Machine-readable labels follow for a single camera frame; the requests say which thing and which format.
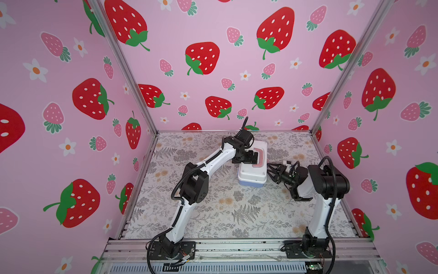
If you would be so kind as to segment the white lid blue tool box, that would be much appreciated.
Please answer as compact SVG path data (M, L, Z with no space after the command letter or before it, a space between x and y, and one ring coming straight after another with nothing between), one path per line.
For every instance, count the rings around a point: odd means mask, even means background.
M241 163L238 168L238 181L242 186L261 188L267 181L268 143L255 140L249 148L257 156L255 163Z

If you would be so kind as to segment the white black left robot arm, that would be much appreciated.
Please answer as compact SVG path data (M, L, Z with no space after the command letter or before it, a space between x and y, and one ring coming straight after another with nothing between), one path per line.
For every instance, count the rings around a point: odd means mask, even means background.
M159 243L161 250L170 258L176 257L179 253L190 216L208 194L209 177L228 161L234 164L257 163L258 152L250 149L254 143L254 136L246 129L247 121L248 118L245 118L236 135L222 138L221 146L205 160L196 164L190 162L185 166L182 178L171 193L171 199L179 202L172 224L170 228L154 236L147 247L147 265L150 273L155 273L151 264L155 243Z

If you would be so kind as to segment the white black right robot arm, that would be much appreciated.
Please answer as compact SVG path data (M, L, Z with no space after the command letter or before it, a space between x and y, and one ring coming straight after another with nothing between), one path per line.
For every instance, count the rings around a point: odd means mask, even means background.
M273 182L288 189L295 202L315 200L312 220L302 240L284 241L281 251L289 258L304 256L309 259L322 259L325 252L330 252L331 262L325 272L331 273L336 259L336 244L329 228L337 205L350 191L349 180L335 168L329 156L307 167L301 166L299 161L268 163L267 172Z

